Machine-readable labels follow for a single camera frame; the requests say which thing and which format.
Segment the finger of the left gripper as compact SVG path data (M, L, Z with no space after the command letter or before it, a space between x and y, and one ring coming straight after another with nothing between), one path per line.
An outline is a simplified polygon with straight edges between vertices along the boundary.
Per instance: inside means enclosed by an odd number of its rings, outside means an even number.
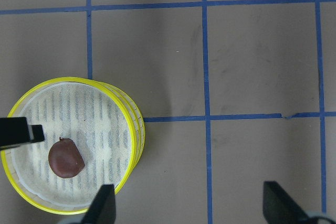
M26 117L1 118L1 148L16 148L44 140L42 125L31 125Z

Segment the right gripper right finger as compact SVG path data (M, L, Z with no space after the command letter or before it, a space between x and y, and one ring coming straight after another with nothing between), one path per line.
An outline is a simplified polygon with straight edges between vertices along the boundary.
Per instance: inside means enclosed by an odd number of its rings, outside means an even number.
M335 223L325 214L304 211L276 181L263 183L262 203L267 223Z

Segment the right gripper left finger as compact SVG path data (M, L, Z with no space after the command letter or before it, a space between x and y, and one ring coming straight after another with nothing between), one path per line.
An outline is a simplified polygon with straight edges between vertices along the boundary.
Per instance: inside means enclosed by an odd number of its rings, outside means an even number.
M116 215L114 185L102 185L79 223L114 224Z

